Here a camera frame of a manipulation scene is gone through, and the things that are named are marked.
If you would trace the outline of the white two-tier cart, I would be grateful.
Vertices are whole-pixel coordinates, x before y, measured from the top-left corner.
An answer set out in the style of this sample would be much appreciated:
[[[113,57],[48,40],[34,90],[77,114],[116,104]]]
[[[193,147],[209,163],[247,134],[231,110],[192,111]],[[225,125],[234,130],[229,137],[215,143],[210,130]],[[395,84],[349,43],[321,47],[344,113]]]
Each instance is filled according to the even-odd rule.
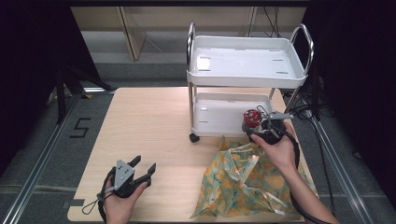
[[[190,140],[245,137],[243,114],[257,105],[269,114],[275,112],[275,90],[297,92],[313,59],[314,42],[304,24],[286,39],[196,35],[191,23],[187,37]]]

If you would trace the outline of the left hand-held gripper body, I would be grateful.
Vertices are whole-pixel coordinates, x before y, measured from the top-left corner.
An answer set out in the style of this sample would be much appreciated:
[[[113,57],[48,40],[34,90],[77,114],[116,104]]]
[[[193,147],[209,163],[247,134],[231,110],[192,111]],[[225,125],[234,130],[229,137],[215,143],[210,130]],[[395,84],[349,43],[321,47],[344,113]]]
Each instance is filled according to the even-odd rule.
[[[111,171],[113,179],[111,180],[112,187],[110,188],[118,197],[128,198],[137,187],[134,181],[135,168],[128,165],[128,162],[118,160],[116,166]]]

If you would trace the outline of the red lidded jar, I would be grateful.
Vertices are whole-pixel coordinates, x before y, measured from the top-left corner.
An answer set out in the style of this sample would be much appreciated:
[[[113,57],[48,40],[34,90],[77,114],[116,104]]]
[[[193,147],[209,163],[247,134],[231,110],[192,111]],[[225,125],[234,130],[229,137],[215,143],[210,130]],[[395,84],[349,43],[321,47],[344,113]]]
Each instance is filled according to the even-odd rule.
[[[243,114],[242,130],[245,133],[257,132],[262,123],[262,113],[257,109],[249,109]]]

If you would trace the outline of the person's left hand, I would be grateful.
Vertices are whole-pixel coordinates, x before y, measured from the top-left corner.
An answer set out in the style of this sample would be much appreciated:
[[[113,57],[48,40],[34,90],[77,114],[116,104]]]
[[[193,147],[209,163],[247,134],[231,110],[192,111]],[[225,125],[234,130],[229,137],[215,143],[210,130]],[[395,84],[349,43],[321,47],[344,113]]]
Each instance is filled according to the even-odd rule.
[[[104,211],[106,224],[127,224],[132,217],[134,206],[148,183],[142,183],[128,198],[120,198],[112,192],[105,194]]]

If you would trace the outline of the yellow green patterned bag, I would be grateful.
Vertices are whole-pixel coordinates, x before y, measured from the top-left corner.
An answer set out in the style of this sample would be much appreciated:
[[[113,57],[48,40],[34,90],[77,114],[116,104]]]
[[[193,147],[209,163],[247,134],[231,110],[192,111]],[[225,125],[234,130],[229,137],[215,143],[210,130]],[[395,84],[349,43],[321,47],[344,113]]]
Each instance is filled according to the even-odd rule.
[[[292,214],[289,186],[264,150],[223,137],[219,152],[206,167],[194,217]]]

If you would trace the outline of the black tape strip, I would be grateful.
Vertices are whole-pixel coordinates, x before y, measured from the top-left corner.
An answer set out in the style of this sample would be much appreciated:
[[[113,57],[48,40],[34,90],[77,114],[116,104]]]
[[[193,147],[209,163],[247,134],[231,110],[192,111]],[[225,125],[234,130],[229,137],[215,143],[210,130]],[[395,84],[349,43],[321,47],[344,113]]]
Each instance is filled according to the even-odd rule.
[[[83,206],[84,205],[85,200],[84,199],[73,199],[71,201],[68,202],[64,202],[62,205],[63,209],[68,209],[72,206]]]

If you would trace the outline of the aluminium floor rail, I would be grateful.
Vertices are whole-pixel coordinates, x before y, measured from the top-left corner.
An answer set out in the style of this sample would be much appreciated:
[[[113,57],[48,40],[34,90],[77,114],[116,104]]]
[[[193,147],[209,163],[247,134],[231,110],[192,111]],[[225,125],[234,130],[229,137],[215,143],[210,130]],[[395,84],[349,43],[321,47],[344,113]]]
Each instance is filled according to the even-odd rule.
[[[19,222],[26,205],[28,204],[31,196],[33,195],[35,186],[38,183],[39,178],[42,176],[47,164],[50,161],[54,149],[58,145],[61,135],[64,132],[64,127],[66,126],[74,108],[76,107],[79,98],[79,94],[71,96],[69,103],[66,106],[66,112],[64,117],[59,123],[55,125],[47,144],[45,145],[37,161],[35,162],[35,166],[28,175],[24,184],[21,186],[16,199],[9,207],[7,215],[1,221],[1,224],[17,224]]]
[[[344,191],[346,198],[360,224],[374,224],[374,220],[369,213],[368,207],[366,206],[363,198],[358,193],[357,188],[353,184],[346,168],[342,164],[330,137],[324,130],[323,125],[320,121],[313,119],[313,126],[317,130],[319,139],[324,146],[326,155],[328,157],[329,163],[337,177],[338,182]]]

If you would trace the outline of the black metal stand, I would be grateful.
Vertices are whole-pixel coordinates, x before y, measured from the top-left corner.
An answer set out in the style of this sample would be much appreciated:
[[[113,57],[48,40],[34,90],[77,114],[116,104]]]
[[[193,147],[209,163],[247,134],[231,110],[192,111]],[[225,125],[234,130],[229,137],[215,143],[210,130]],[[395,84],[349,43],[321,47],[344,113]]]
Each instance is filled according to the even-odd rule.
[[[58,105],[58,120],[57,123],[60,124],[66,115],[66,104],[65,104],[65,94],[64,86],[66,86],[72,94],[82,94],[83,87],[80,81],[88,80],[92,84],[104,89],[105,91],[114,91],[116,88],[112,87],[105,82],[103,82],[99,77],[93,77],[89,74],[83,72],[80,69],[72,66],[61,67],[55,78],[56,93],[57,93],[57,105]]]

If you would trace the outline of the person's right hand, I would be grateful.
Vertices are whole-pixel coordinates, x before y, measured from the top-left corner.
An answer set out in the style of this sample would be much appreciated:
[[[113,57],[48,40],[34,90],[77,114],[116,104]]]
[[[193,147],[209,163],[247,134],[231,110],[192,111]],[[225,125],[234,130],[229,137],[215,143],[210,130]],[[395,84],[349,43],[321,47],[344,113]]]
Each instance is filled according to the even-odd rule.
[[[297,174],[294,145],[286,135],[284,135],[282,139],[274,145],[267,144],[256,134],[252,134],[250,137],[264,150],[269,161],[283,177]]]

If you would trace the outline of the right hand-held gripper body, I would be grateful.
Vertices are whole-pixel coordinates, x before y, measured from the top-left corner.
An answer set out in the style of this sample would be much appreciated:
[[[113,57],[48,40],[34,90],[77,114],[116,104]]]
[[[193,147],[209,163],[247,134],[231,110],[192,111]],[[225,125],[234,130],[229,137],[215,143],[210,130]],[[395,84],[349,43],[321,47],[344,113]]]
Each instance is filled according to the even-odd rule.
[[[259,127],[260,130],[264,131],[264,138],[262,139],[269,145],[277,144],[284,136],[287,136],[291,142],[294,142],[294,137],[286,131],[284,125],[284,120],[292,119],[292,115],[272,112],[270,116],[271,118],[269,119],[262,117],[262,123]]]

